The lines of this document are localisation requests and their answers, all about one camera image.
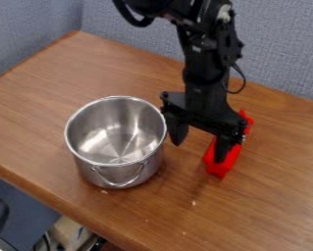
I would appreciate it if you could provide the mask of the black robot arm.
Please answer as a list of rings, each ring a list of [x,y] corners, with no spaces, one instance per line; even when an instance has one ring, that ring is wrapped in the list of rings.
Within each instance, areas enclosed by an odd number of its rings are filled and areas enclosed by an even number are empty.
[[[243,43],[230,0],[112,0],[126,22],[146,27],[166,19],[176,29],[184,57],[182,92],[164,91],[160,112],[171,142],[183,142],[192,126],[215,137],[213,162],[225,161],[245,137],[247,123],[230,108],[229,72],[238,69]]]

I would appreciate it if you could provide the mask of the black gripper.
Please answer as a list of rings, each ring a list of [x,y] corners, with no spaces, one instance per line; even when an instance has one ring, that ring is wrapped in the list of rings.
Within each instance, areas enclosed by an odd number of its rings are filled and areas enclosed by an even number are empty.
[[[222,163],[231,148],[230,136],[239,135],[245,122],[230,108],[226,95],[227,79],[210,84],[184,84],[183,92],[163,91],[160,112],[164,116],[170,141],[175,146],[183,142],[188,126],[217,136],[214,162]]]

